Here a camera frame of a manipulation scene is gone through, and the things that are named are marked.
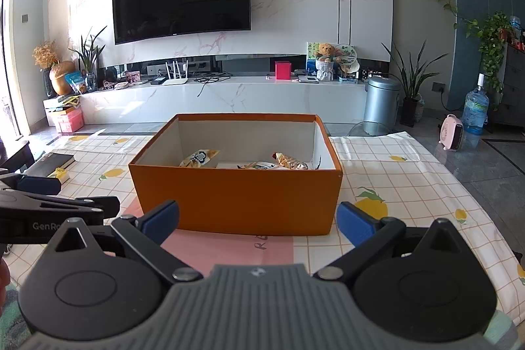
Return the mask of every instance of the power cord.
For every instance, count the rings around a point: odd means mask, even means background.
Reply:
[[[445,92],[445,90],[444,90],[443,88],[440,88],[440,89],[439,89],[439,92],[441,93],[441,106],[443,106],[443,109],[445,109],[447,112],[456,112],[456,111],[458,111],[459,109],[461,109],[461,106],[458,107],[457,109],[452,109],[452,110],[447,109],[447,108],[445,107],[445,104],[443,103],[443,93]]]
[[[199,97],[200,94],[202,94],[202,91],[206,84],[214,83],[214,82],[222,82],[226,81],[227,79],[230,79],[233,76],[233,74],[228,72],[200,72],[198,74],[195,74],[195,82],[202,83],[202,88],[200,89],[200,93],[197,97]]]

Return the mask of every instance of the bottle label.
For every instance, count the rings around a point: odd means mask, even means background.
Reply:
[[[485,113],[487,110],[489,110],[488,106],[483,106],[482,104],[476,103],[475,101],[468,100],[467,101],[467,107],[475,112],[481,112]]]

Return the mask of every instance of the white marble tv console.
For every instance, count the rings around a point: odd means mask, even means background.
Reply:
[[[85,124],[166,122],[178,113],[308,113],[325,123],[363,120],[367,99],[364,84],[319,84],[276,81],[264,76],[232,77],[203,84],[132,86],[80,97]],[[44,100],[44,107],[57,104]],[[53,125],[51,115],[48,121]]]

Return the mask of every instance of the gray tile floor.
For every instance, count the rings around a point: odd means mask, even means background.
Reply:
[[[497,128],[479,137],[465,133],[460,150],[446,152],[438,144],[439,127],[444,115],[424,117],[414,128],[396,125],[423,144],[465,186],[489,214],[510,248],[525,254],[525,175],[483,139],[522,140],[516,128]],[[111,134],[157,132],[164,123],[86,125],[78,133],[102,131]],[[326,124],[333,136],[347,135],[352,125]],[[54,128],[45,128],[29,137],[32,151],[57,137]],[[525,170],[525,144],[493,143],[509,159]]]

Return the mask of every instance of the black notebook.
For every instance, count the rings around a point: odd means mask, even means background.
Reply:
[[[48,177],[57,168],[66,169],[74,162],[72,154],[49,152],[25,170],[25,174],[35,177]]]

